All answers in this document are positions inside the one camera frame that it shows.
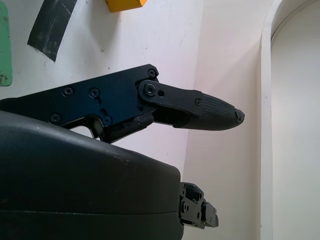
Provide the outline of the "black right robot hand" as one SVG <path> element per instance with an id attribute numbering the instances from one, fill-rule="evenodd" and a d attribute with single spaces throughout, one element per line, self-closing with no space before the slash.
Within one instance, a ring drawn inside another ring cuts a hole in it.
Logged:
<path id="1" fill-rule="evenodd" d="M 3 240 L 180 240 L 216 209 L 169 164 L 115 146 L 152 123 L 223 131 L 233 105 L 159 83 L 150 64 L 0 102 Z"/>

